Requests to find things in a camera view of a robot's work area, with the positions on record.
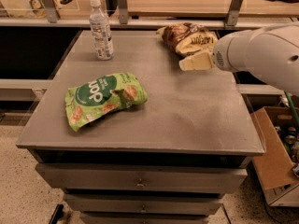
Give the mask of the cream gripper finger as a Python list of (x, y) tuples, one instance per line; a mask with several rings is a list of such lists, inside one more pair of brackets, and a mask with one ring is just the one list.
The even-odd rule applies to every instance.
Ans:
[(213, 67), (212, 52), (209, 49), (202, 49), (190, 53), (179, 61), (179, 67), (183, 71), (209, 70)]

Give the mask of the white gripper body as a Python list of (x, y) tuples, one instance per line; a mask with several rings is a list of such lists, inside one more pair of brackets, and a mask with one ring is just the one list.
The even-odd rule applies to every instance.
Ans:
[(217, 41), (212, 52), (214, 64), (227, 72), (246, 71), (245, 51), (251, 30), (230, 33)]

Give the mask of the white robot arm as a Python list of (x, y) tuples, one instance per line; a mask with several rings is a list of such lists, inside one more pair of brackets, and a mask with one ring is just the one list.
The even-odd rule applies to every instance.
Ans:
[(215, 64), (227, 72), (249, 72), (262, 82), (299, 95), (299, 24), (291, 22), (230, 33), (212, 51), (179, 62), (183, 71), (207, 70)]

